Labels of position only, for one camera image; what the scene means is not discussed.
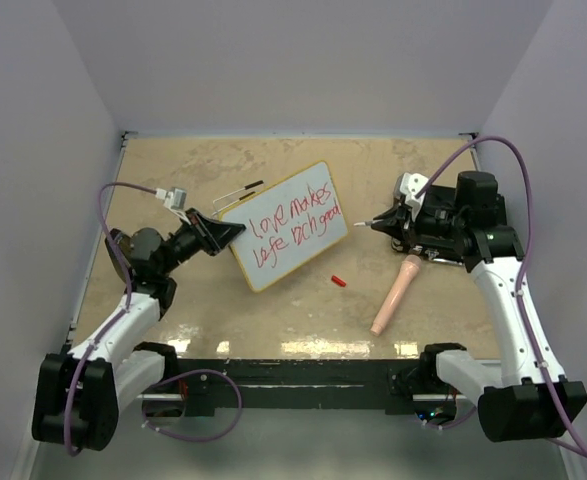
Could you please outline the wire whiteboard stand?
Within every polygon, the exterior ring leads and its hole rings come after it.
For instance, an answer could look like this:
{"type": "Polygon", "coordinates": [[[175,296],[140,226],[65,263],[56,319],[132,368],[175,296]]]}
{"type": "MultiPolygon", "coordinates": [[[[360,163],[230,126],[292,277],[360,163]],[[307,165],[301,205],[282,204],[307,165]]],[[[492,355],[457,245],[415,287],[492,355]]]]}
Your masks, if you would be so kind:
{"type": "Polygon", "coordinates": [[[212,202],[214,208],[213,215],[218,217],[223,210],[256,194],[263,185],[264,181],[258,180],[214,199],[212,202]]]}

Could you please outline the yellow framed whiteboard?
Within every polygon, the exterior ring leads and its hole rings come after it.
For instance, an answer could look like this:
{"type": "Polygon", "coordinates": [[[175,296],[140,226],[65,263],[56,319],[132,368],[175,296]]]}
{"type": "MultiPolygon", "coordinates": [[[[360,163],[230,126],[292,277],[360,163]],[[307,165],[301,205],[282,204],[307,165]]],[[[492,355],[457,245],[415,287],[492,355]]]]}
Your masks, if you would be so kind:
{"type": "Polygon", "coordinates": [[[242,224],[230,248],[249,288],[259,293],[347,237],[329,165],[318,161],[223,210],[242,224]]]}

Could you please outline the red marker cap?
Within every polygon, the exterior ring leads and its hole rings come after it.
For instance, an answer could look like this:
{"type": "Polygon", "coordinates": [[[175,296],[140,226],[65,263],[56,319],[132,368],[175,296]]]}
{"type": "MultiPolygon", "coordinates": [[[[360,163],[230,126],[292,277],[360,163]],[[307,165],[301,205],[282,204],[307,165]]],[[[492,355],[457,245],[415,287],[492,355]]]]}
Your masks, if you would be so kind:
{"type": "Polygon", "coordinates": [[[336,275],[331,276],[331,281],[342,288],[347,286],[347,283],[336,275]]]}

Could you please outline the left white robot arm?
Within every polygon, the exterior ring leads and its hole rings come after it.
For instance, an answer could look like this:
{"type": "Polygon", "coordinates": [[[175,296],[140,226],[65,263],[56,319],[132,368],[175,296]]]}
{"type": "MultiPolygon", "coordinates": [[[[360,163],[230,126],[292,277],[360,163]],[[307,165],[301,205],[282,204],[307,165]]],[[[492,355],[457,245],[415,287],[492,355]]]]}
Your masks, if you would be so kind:
{"type": "Polygon", "coordinates": [[[31,434],[75,456],[103,450],[120,414],[142,393],[173,390],[184,378],[168,344],[143,341],[172,306],[172,273],[199,252],[214,257],[245,232],[191,208],[179,228],[162,236],[146,227],[127,235],[112,229],[105,244],[125,283],[114,312],[86,340],[47,354],[39,368],[31,434]]]}

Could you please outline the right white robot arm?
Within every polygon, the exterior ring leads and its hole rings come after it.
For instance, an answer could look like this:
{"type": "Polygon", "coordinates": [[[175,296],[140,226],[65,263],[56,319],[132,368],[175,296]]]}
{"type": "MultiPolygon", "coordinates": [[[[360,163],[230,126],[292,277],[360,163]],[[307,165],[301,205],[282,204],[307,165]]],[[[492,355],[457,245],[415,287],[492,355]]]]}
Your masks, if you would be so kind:
{"type": "Polygon", "coordinates": [[[454,388],[474,405],[493,442],[561,437],[587,393],[582,382],[567,379],[546,339],[522,273],[524,249],[507,223],[495,177],[464,171],[446,187],[404,173],[392,207],[368,225],[389,235],[409,264],[424,258],[463,265],[485,299],[499,345],[500,372],[458,343],[425,346],[418,365],[402,374],[408,395],[420,387],[454,388]]]}

